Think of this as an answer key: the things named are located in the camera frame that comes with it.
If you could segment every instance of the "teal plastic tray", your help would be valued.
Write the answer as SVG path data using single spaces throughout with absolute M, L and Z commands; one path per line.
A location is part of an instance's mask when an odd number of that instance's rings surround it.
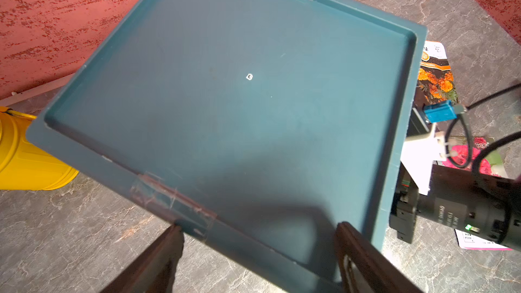
M 383 242 L 423 26 L 352 0 L 140 0 L 27 132 L 290 292 Z

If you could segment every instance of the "blue connector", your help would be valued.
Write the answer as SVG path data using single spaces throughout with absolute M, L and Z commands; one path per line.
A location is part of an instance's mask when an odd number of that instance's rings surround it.
M 426 106 L 423 109 L 428 119 L 427 121 L 430 123 L 456 119 L 458 114 L 465 112 L 465 110 L 465 107 L 460 104 L 452 106 L 451 100 L 436 103 L 432 106 Z

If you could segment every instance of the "clear tape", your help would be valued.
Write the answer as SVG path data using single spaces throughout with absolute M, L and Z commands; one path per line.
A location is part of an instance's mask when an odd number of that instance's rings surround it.
M 161 178 L 149 172 L 138 175 L 130 193 L 137 204 L 159 212 L 166 221 L 183 222 L 183 230 L 203 242 L 217 218 L 217 214 L 184 196 L 177 188 L 167 186 Z

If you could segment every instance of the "yellow bucket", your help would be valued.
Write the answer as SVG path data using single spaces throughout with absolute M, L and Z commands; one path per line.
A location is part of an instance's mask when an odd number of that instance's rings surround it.
M 53 190 L 78 175 L 27 141 L 27 127 L 35 118 L 0 107 L 0 190 Z

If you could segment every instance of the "black cable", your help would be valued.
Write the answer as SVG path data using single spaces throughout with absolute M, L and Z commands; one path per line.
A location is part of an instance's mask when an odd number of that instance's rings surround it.
M 489 146 L 487 146 L 484 150 L 482 150 L 478 156 L 476 156 L 476 159 L 472 162 L 472 174 L 478 179 L 480 183 L 483 182 L 483 179 L 480 176 L 479 168 L 481 167 L 481 162 L 487 157 L 488 154 L 490 154 L 492 151 L 498 149 L 501 146 L 505 146 L 511 141 L 517 140 L 521 138 L 521 132 L 513 133 L 511 135 L 508 135 L 506 137 L 501 138 L 498 141 L 495 141 L 491 143 Z
M 494 98 L 496 98 L 496 97 L 498 97 L 500 95 L 503 95 L 505 93 L 508 93 L 508 92 L 513 91 L 513 90 L 515 90 L 517 88 L 520 88 L 520 87 L 521 87 L 521 83 L 513 85 L 513 86 L 510 86 L 510 87 L 507 87 L 505 89 L 502 89 L 499 92 L 496 92 L 494 94 L 488 95 L 488 96 L 482 98 L 481 100 L 476 101 L 476 102 L 472 103 L 470 106 L 468 106 L 467 107 L 467 111 L 470 111 L 473 108 L 478 107 L 479 105 L 481 105 L 481 104 L 483 104 L 485 102 L 488 102 L 488 101 L 490 101 L 490 100 L 492 100 L 492 99 L 494 99 Z M 461 123 L 462 123 L 462 126 L 463 126 L 463 130 L 465 131 L 465 137 L 466 137 L 466 140 L 467 140 L 467 148 L 468 148 L 467 159 L 466 159 L 465 163 L 463 163 L 463 164 L 456 163 L 452 157 L 448 157 L 448 160 L 453 164 L 453 166 L 456 166 L 456 167 L 459 167 L 459 168 L 466 168 L 472 162 L 472 151 L 473 151 L 473 149 L 472 149 L 473 147 L 472 146 L 474 145 L 474 138 L 472 137 L 471 128 L 468 125 L 468 122 L 466 122 L 467 121 L 466 117 L 460 117 L 460 116 L 461 116 L 461 114 L 459 114 L 458 118 L 454 119 L 449 124 L 449 127 L 447 128 L 447 132 L 445 134 L 445 142 L 448 143 L 449 137 L 451 136 L 452 129 L 454 128 L 454 126 L 456 125 L 458 120 L 461 120 Z M 446 146 L 445 152 L 446 152 L 447 155 L 450 154 L 448 145 Z
M 456 122 L 458 120 L 461 121 L 461 125 L 463 126 L 463 131 L 465 131 L 465 138 L 467 139 L 467 159 L 465 160 L 465 162 L 463 164 L 458 164 L 451 156 L 449 156 L 450 152 L 449 152 L 448 145 L 445 146 L 445 153 L 447 154 L 447 158 L 449 161 L 451 161 L 453 166 L 456 166 L 459 168 L 466 168 L 472 162 L 472 151 L 473 151 L 472 148 L 474 146 L 474 138 L 472 137 L 471 126 L 467 122 L 467 116 L 465 114 L 459 114 L 458 118 L 449 125 L 449 127 L 447 129 L 447 133 L 445 134 L 445 142 L 449 142 L 449 136 L 452 132 L 452 128 L 454 127 L 454 125 L 456 124 Z
M 486 101 L 490 101 L 492 99 L 495 99 L 496 97 L 498 97 L 500 95 L 503 95 L 505 93 L 508 93 L 508 92 L 513 91 L 514 89 L 520 88 L 520 87 L 521 87 L 521 83 L 513 85 L 511 87 L 507 87 L 507 88 L 505 88 L 503 90 L 500 90 L 499 92 L 491 94 L 491 95 L 489 95 L 487 97 L 482 98 L 481 100 L 479 100 L 477 102 L 472 103 L 470 106 L 467 107 L 467 109 L 468 110 L 472 110 L 474 107 L 480 106 L 481 104 L 485 103 Z

